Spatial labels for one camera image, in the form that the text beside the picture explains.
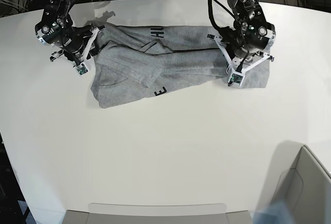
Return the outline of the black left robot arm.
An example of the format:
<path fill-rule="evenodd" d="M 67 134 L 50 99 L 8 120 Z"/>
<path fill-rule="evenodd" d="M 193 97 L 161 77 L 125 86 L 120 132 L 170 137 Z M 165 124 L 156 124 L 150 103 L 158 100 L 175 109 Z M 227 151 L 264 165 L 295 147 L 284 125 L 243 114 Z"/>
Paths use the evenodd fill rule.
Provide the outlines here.
<path fill-rule="evenodd" d="M 227 0 L 229 13 L 234 19 L 233 28 L 220 27 L 215 21 L 213 2 L 207 0 L 208 17 L 212 27 L 220 35 L 220 40 L 229 47 L 234 58 L 228 64 L 235 75 L 242 76 L 252 66 L 244 68 L 244 62 L 254 55 L 265 53 L 273 45 L 276 31 L 273 24 L 267 22 L 260 0 Z"/>

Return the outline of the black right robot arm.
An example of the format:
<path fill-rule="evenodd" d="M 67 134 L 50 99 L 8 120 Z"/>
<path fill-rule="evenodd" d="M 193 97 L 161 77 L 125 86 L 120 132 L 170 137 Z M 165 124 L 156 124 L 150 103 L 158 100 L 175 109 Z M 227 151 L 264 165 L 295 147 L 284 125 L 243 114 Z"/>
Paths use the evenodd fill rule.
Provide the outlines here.
<path fill-rule="evenodd" d="M 35 25 L 35 35 L 42 44 L 60 48 L 52 53 L 50 61 L 65 56 L 73 63 L 74 69 L 83 75 L 89 71 L 85 61 L 99 53 L 95 40 L 105 26 L 89 24 L 74 27 L 69 12 L 76 2 L 77 0 L 50 1 L 43 10 L 41 21 Z"/>

